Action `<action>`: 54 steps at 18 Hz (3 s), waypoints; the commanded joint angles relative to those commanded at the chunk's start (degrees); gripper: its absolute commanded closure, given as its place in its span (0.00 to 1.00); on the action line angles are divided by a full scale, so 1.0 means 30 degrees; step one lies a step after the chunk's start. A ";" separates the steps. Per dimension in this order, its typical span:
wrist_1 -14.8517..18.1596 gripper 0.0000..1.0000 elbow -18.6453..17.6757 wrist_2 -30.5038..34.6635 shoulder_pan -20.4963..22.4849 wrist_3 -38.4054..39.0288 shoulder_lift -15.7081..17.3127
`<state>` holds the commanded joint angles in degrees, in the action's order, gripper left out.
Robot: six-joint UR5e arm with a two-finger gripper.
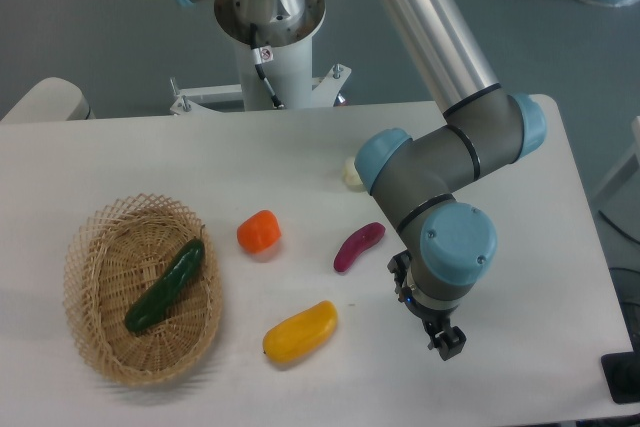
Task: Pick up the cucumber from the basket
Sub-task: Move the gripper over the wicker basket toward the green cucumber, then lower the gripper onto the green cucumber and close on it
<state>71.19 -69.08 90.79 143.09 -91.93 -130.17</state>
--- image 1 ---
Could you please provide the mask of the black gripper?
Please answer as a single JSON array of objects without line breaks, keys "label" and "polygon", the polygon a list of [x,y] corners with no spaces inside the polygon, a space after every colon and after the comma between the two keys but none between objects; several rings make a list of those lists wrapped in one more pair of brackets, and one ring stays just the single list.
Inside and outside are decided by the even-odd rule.
[{"label": "black gripper", "polygon": [[445,328],[444,324],[461,302],[464,288],[438,279],[421,259],[413,260],[409,251],[393,256],[388,270],[393,276],[398,301],[424,325],[432,325],[426,328],[428,349],[438,350],[442,360],[460,354],[466,335],[458,326]]}]

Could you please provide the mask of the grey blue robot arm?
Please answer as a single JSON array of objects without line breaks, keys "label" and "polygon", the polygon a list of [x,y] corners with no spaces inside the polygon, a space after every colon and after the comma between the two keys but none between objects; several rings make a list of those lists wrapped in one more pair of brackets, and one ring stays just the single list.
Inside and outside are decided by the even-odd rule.
[{"label": "grey blue robot arm", "polygon": [[[355,168],[405,246],[389,264],[398,299],[422,321],[431,348],[449,359],[466,342],[451,314],[497,247],[488,216],[455,193],[539,148],[546,119],[530,97],[502,89],[453,0],[382,1],[445,124],[418,139],[385,130],[359,149]],[[328,82],[314,83],[311,73],[324,0],[213,2],[217,24],[235,45],[246,110],[329,100]]]}]

